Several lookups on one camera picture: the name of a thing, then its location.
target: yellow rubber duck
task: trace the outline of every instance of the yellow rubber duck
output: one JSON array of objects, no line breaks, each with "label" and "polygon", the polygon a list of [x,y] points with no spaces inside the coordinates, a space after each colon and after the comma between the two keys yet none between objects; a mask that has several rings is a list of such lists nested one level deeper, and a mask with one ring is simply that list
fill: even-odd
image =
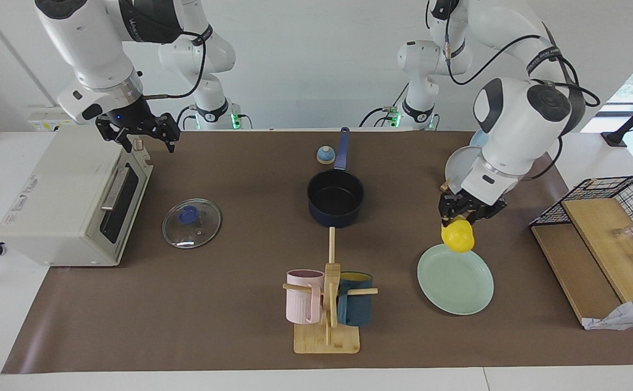
[{"label": "yellow rubber duck", "polygon": [[456,216],[448,226],[442,226],[442,241],[458,253],[471,251],[476,245],[471,223],[464,216]]}]

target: brown table mat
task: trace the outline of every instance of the brown table mat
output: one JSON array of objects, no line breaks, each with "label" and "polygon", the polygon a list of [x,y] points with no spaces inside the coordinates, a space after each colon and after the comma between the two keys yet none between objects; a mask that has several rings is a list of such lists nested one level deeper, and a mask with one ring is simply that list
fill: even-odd
[{"label": "brown table mat", "polygon": [[[358,354],[294,354],[281,288],[287,270],[327,262],[306,186],[324,168],[317,148],[338,134],[184,133],[175,154],[147,142],[155,170],[121,265],[49,270],[3,373],[633,364],[633,329],[584,331],[528,228],[567,191],[555,169],[475,225],[495,296],[458,317],[424,297],[416,266],[441,242],[438,186],[471,134],[351,137],[349,170],[366,199],[338,232],[337,260],[373,274],[380,291]],[[222,209],[220,233],[172,248],[162,220],[195,197]]]}]

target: white table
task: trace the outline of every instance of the white table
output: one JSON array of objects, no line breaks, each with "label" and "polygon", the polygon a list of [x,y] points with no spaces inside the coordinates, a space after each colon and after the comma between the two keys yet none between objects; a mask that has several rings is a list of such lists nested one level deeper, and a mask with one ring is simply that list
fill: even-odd
[{"label": "white table", "polygon": [[[598,137],[565,137],[565,151],[557,167],[568,186],[585,178],[633,175],[628,151],[596,143]],[[52,138],[49,133],[0,134],[0,221]],[[9,248],[0,257],[0,373],[46,271]],[[289,384],[310,391],[324,389],[326,374],[339,389],[373,391],[633,389],[633,366],[1,375],[0,389],[278,389]]]}]

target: pink mug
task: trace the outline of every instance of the pink mug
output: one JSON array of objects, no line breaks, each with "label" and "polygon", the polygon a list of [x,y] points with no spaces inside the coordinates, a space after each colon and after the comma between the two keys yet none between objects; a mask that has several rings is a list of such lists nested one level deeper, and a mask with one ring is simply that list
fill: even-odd
[{"label": "pink mug", "polygon": [[311,293],[287,290],[285,317],[294,324],[316,324],[321,321],[321,289],[324,272],[319,270],[290,270],[287,283],[312,288]]}]

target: wire basket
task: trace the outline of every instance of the wire basket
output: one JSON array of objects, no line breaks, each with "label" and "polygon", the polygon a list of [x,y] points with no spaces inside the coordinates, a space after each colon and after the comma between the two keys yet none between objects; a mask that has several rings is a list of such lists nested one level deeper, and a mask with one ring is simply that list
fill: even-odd
[{"label": "wire basket", "polygon": [[619,178],[599,178],[584,180],[573,188],[560,201],[548,208],[530,226],[572,223],[562,203],[572,200],[593,200],[596,198],[615,198],[633,222],[633,176]]}]

